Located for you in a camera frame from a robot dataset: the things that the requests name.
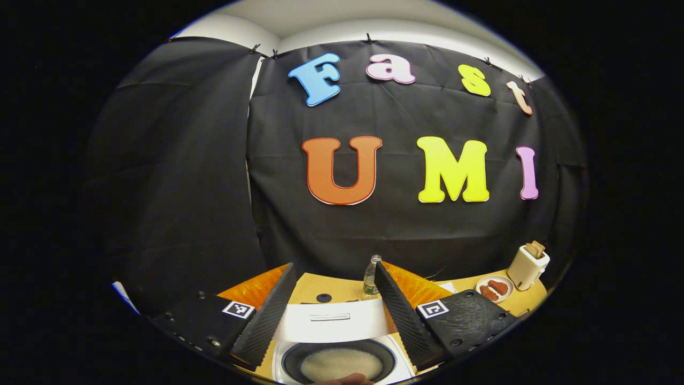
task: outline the black pot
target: black pot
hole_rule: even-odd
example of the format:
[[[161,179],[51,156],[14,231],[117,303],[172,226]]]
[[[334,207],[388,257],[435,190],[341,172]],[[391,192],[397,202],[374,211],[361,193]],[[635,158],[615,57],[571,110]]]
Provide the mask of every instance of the black pot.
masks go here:
[[[380,374],[369,378],[372,382],[378,382],[387,377],[394,370],[397,360],[394,353],[386,346],[374,340],[348,341],[343,343],[300,343],[286,351],[282,357],[282,367],[285,373],[295,381],[302,384],[311,384],[313,381],[306,378],[302,373],[302,363],[311,354],[325,349],[355,349],[365,351],[377,357],[382,363]]]

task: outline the white wall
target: white wall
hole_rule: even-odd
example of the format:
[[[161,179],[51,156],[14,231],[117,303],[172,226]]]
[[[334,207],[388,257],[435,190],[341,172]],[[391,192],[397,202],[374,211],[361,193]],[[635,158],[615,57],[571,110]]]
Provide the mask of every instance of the white wall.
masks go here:
[[[374,40],[422,43],[462,52],[480,59],[489,57],[494,65],[514,75],[523,75],[525,79],[536,80],[544,75],[522,53],[516,55],[510,49],[498,48],[474,36],[415,21],[378,18],[346,21],[309,29],[280,39],[272,32],[250,21],[227,14],[214,13],[192,23],[178,37],[206,36],[231,41],[247,48],[261,44],[258,48],[259,52],[272,55],[273,49],[283,53],[325,42],[364,40],[366,32]]]

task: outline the white toaster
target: white toaster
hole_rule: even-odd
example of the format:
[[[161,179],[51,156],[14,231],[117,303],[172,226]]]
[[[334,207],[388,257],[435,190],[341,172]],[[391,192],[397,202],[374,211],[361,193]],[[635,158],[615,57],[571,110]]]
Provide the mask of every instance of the white toaster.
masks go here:
[[[551,259],[548,254],[543,254],[543,257],[536,259],[525,250],[524,245],[520,246],[515,259],[513,259],[513,263],[511,263],[508,271],[506,271],[508,277],[513,281],[513,285],[518,290],[529,289],[530,286],[537,282],[539,276],[544,273]]]

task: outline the white ceiling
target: white ceiling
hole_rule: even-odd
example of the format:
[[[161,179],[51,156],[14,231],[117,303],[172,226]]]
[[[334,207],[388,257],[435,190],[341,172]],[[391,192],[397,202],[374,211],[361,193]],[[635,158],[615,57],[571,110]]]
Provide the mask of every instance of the white ceiling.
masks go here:
[[[243,18],[280,38],[343,21],[370,18],[417,21],[468,34],[529,60],[489,29],[432,0],[242,0],[215,12]]]

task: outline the human hand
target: human hand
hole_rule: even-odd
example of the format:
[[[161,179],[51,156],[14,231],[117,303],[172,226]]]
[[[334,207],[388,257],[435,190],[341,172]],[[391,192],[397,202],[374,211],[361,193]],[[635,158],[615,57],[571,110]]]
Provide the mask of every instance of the human hand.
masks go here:
[[[337,380],[315,382],[311,385],[373,385],[373,382],[366,380],[366,376],[361,373],[352,373]]]

